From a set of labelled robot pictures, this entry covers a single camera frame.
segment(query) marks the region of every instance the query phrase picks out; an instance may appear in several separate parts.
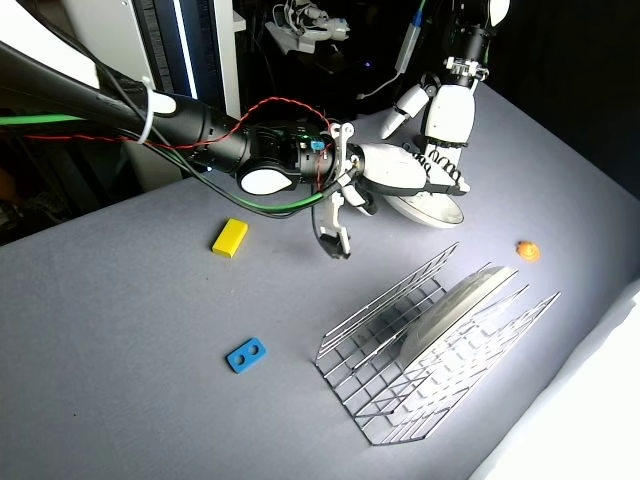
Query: metal frame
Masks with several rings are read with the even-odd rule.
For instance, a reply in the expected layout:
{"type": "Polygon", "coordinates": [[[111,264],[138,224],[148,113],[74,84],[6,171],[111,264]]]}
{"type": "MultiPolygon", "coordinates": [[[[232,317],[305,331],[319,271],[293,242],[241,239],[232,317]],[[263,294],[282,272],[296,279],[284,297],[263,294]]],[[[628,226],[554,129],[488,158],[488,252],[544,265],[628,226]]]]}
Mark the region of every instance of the metal frame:
{"type": "Polygon", "coordinates": [[[456,247],[438,254],[322,339],[315,365],[372,445],[426,438],[560,295],[500,323],[528,289],[524,286],[455,324],[418,368],[404,369],[397,361],[404,334],[445,295],[435,277],[456,247]]]}

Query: red wire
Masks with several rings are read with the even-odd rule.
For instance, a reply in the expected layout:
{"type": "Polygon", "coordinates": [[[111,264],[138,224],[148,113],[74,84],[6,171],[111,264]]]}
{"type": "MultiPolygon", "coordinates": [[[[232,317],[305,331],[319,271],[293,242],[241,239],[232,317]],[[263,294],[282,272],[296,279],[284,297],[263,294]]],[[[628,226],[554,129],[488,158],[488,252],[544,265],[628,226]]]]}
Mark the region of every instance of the red wire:
{"type": "MultiPolygon", "coordinates": [[[[164,143],[156,143],[156,142],[151,142],[151,141],[146,141],[146,144],[152,145],[154,147],[160,147],[160,148],[168,148],[168,149],[176,149],[176,150],[188,150],[194,147],[199,147],[201,145],[210,145],[212,143],[217,143],[217,142],[221,142],[222,140],[229,138],[231,135],[233,135],[234,133],[236,133],[238,130],[240,130],[240,127],[242,126],[243,122],[249,118],[249,116],[255,112],[258,108],[260,108],[262,105],[264,105],[265,103],[268,102],[285,102],[285,103],[290,103],[293,105],[298,105],[299,107],[303,107],[306,108],[307,110],[309,110],[310,112],[315,113],[316,115],[318,115],[322,121],[326,124],[327,129],[330,130],[330,124],[329,124],[329,120],[327,120],[327,118],[320,113],[318,110],[316,110],[315,108],[307,105],[306,103],[302,103],[299,102],[298,100],[292,100],[290,98],[284,98],[284,97],[269,97],[269,98],[265,98],[264,100],[260,100],[258,103],[256,103],[253,107],[251,107],[249,110],[247,110],[247,113],[245,113],[240,120],[238,121],[238,123],[236,123],[236,125],[229,130],[227,133],[225,133],[224,135],[218,137],[218,138],[214,138],[213,140],[207,140],[205,142],[196,142],[196,143],[192,143],[191,145],[166,145],[164,143]]],[[[136,140],[133,140],[131,138],[126,138],[126,137],[100,137],[100,136],[93,136],[93,135],[83,135],[83,134],[73,134],[73,135],[24,135],[25,138],[31,138],[33,140],[72,140],[74,138],[78,138],[81,140],[98,140],[98,141],[103,141],[103,142],[122,142],[122,143],[126,143],[126,142],[135,142],[136,140]]]]}

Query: dish rack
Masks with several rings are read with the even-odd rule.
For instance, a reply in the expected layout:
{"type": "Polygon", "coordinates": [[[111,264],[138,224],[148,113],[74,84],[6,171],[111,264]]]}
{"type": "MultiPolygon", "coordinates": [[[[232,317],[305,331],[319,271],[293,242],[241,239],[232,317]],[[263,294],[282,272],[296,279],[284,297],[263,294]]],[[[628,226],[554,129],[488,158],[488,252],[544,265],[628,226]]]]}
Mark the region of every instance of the dish rack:
{"type": "Polygon", "coordinates": [[[446,293],[436,275],[458,244],[436,255],[326,333],[315,365],[372,445],[426,438],[556,301],[515,318],[505,310],[528,288],[453,325],[417,368],[397,361],[407,330],[446,293]]]}

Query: orange object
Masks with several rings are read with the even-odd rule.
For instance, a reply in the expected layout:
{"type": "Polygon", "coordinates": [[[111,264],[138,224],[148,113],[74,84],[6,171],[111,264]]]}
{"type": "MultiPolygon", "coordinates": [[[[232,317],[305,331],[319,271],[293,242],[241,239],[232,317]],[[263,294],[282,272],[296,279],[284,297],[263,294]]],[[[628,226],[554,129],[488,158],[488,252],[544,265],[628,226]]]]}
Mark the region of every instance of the orange object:
{"type": "Polygon", "coordinates": [[[527,262],[537,262],[540,260],[540,247],[533,242],[518,242],[518,255],[527,262]]]}

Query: blue block with two holes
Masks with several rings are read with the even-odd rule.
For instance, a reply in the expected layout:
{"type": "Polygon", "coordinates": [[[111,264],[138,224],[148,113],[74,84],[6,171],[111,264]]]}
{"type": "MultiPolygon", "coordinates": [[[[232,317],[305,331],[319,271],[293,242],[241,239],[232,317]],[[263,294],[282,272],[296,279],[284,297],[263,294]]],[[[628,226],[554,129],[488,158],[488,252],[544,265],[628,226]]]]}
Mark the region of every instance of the blue block with two holes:
{"type": "Polygon", "coordinates": [[[227,363],[234,372],[242,373],[264,357],[266,353],[267,349],[264,348],[262,342],[257,338],[252,338],[227,355],[227,363]]]}

